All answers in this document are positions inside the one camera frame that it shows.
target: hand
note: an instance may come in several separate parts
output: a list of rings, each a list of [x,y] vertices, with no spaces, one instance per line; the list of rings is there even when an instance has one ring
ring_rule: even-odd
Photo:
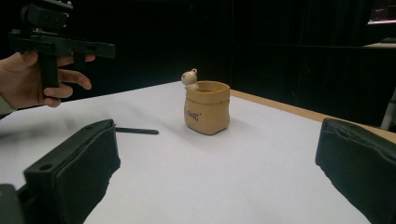
[[[73,89],[64,82],[77,83],[85,90],[91,89],[91,81],[80,72],[58,69],[59,88],[46,88],[42,91],[37,59],[37,52],[29,51],[17,52],[0,60],[0,95],[11,107],[16,109],[34,105],[56,107],[61,104],[62,98],[73,94]],[[94,59],[94,55],[85,57],[86,62]],[[63,57],[57,60],[58,66],[73,62],[73,57]]]

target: black pen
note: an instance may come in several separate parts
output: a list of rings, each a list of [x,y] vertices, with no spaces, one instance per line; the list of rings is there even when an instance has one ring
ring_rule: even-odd
[[[151,129],[133,129],[133,128],[117,128],[116,127],[116,132],[118,133],[146,133],[146,134],[158,134],[157,130],[151,130]]]

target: animal figurine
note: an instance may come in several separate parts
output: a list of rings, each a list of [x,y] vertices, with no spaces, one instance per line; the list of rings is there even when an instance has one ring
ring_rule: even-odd
[[[191,89],[196,91],[199,87],[197,82],[197,73],[198,71],[193,68],[190,72],[183,73],[181,76],[181,82],[186,85],[184,89]]]

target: monitor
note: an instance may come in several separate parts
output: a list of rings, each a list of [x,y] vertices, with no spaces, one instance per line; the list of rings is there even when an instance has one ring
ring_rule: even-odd
[[[368,24],[396,22],[396,0],[374,0]]]

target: cup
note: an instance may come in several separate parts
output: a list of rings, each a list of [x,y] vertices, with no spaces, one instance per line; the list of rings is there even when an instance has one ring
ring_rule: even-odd
[[[230,124],[230,86],[217,81],[198,81],[198,89],[186,90],[184,120],[198,133],[212,135]]]

